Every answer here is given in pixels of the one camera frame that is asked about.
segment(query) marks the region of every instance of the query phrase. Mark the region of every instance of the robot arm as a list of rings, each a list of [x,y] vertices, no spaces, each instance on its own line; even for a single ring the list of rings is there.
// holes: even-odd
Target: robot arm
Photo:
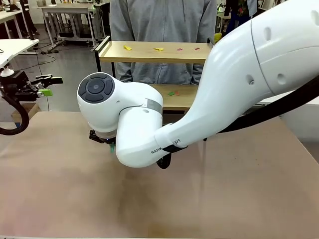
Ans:
[[[216,44],[192,107],[176,123],[162,127],[162,97],[155,89],[106,73],[80,84],[80,110],[100,138],[116,136],[116,155],[129,167],[149,166],[212,136],[262,99],[319,75],[319,4],[307,1],[302,14],[300,0],[287,1]]]

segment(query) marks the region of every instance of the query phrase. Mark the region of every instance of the green part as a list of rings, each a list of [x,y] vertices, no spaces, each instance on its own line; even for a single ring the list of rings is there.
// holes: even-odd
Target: green part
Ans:
[[[53,96],[53,92],[50,89],[42,89],[39,91],[42,92],[44,96]]]
[[[115,150],[115,145],[114,145],[114,143],[111,143],[111,145],[110,145],[111,153],[114,153],[114,150]]]

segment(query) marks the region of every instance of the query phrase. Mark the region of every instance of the table surface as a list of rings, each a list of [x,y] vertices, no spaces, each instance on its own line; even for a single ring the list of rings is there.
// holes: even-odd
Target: table surface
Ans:
[[[100,61],[108,62],[160,62],[204,64],[211,44],[187,42],[110,41],[100,52]]]
[[[0,153],[0,234],[300,239],[319,236],[319,166],[284,123],[210,137],[171,166],[123,166],[80,113],[39,112]]]
[[[6,65],[13,57],[29,49],[39,42],[38,39],[1,39],[0,67]]]
[[[12,17],[12,16],[17,15],[19,13],[22,13],[22,10],[11,11],[11,12],[0,11],[0,20],[4,20],[4,19],[6,19],[8,17]]]
[[[93,10],[93,3],[57,3],[57,6],[39,6],[37,8],[44,8],[44,9],[49,9],[49,8],[87,8],[89,10]]]

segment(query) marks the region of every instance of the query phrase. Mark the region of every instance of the green clamp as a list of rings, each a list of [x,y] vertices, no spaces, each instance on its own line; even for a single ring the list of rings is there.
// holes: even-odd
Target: green clamp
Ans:
[[[50,89],[41,89],[39,92],[42,92],[43,96],[53,96],[53,93]]]

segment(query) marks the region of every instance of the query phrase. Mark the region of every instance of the metal table leg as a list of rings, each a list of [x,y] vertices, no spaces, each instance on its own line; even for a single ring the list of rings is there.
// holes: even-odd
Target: metal table leg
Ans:
[[[60,20],[62,31],[65,31],[62,14],[60,14],[60,13],[58,14],[58,19]]]
[[[45,14],[44,14],[44,13],[43,13],[43,18],[44,18],[44,22],[45,22],[45,25],[46,25],[46,29],[47,29],[48,34],[49,34],[49,38],[50,38],[52,47],[55,47],[56,45],[55,45],[54,42],[53,42],[52,35],[51,35],[51,31],[50,31],[50,27],[49,27],[48,21],[46,20],[46,17],[45,17]]]
[[[113,75],[114,78],[116,78],[116,74],[115,74],[115,64],[114,64],[113,61],[111,62],[111,65],[112,65],[112,75]]]
[[[5,29],[6,29],[6,32],[8,34],[9,39],[11,39],[10,31],[9,31],[8,25],[6,24],[6,21],[4,22],[4,26],[5,26]]]
[[[69,14],[70,16],[70,22],[71,22],[71,27],[72,27],[72,31],[73,31],[73,37],[78,36],[76,33],[76,29],[75,29],[75,24],[74,24],[74,16],[73,14]]]
[[[54,23],[55,23],[55,25],[56,25],[56,30],[57,30],[57,32],[58,32],[57,35],[59,36],[61,30],[60,30],[60,24],[59,24],[58,18],[57,18],[57,16],[56,16],[56,13],[53,14],[53,19],[54,19]]]
[[[23,13],[23,12],[22,12],[22,17],[23,17],[23,22],[24,22],[24,26],[25,26],[26,32],[27,32],[28,34],[32,34],[32,32],[31,32],[31,33],[29,32],[29,29],[28,29],[28,26],[27,26],[27,24],[26,24],[26,21],[25,21],[25,17],[24,17],[24,13]]]
[[[13,17],[13,20],[14,20],[14,23],[15,23],[16,30],[18,31],[19,38],[22,39],[21,31],[20,31],[18,22],[16,21],[15,15],[14,15],[14,17]]]
[[[91,24],[91,16],[90,16],[90,13],[89,13],[89,12],[88,12],[88,19],[89,19],[89,25],[90,25],[91,36],[92,36],[93,49],[95,49],[95,39],[94,39],[94,34],[93,34],[93,29],[92,29],[92,24]]]
[[[97,66],[99,72],[102,71],[99,53],[103,50],[103,48],[106,46],[106,44],[109,43],[109,41],[110,41],[110,36],[107,36],[94,50],[96,66]],[[112,74],[115,77],[114,62],[112,62],[111,64],[112,64]]]
[[[53,37],[57,38],[57,34],[55,32],[55,27],[54,27],[54,23],[53,23],[53,19],[52,19],[52,13],[48,13],[48,17],[49,17],[49,21],[50,21],[50,24],[51,24],[51,30],[52,30],[52,34],[53,34]]]
[[[219,30],[219,32],[221,33],[222,30],[223,30],[223,19],[220,18],[220,30]]]

